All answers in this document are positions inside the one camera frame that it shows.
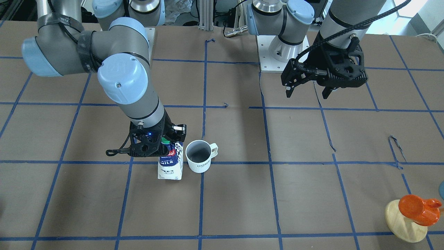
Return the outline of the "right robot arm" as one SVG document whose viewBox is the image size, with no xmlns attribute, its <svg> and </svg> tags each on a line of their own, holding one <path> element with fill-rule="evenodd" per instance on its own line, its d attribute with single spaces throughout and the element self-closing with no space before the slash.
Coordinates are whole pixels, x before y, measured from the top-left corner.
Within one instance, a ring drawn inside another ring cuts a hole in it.
<svg viewBox="0 0 444 250">
<path fill-rule="evenodd" d="M 146 27 L 165 20 L 163 0 L 94 0 L 101 31 L 82 25 L 79 0 L 38 0 L 38 36 L 21 51 L 31 72 L 42 77 L 97 73 L 106 95 L 130 119 L 130 145 L 106 155 L 155 157 L 170 143 L 184 142 L 187 127 L 171 122 L 150 76 Z"/>
</svg>

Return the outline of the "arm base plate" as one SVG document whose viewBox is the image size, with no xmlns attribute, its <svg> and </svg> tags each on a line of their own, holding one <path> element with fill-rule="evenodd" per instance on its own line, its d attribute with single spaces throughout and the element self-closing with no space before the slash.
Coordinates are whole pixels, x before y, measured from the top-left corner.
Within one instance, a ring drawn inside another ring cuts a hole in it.
<svg viewBox="0 0 444 250">
<path fill-rule="evenodd" d="M 150 57 L 150 63 L 152 62 L 153 58 L 153 50 L 154 50 L 154 40 L 156 35 L 156 29 L 154 27 L 146 27 L 146 33 L 149 41 L 149 57 Z"/>
<path fill-rule="evenodd" d="M 301 44 L 288 45 L 283 43 L 277 35 L 258 35 L 257 51 L 263 73 L 281 73 L 291 58 L 309 47 L 307 36 Z"/>
</svg>

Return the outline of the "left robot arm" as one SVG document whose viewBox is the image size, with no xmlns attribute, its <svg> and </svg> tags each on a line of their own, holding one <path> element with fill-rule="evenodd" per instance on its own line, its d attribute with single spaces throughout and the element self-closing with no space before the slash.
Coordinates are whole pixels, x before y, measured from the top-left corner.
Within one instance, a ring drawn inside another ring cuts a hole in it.
<svg viewBox="0 0 444 250">
<path fill-rule="evenodd" d="M 297 52 L 283 55 L 283 47 L 301 47 L 309 26 L 315 20 L 315 9 L 306 0 L 248 0 L 244 10 L 251 35 L 273 35 L 271 49 L 278 60 L 287 60 L 281 74 L 289 98 L 295 87 L 308 81 L 323 86 L 327 99 L 333 90 L 358 88 L 368 81 L 360 41 L 369 24 L 356 24 L 375 17 L 383 0 L 333 0 L 308 57 L 299 62 Z"/>
</svg>

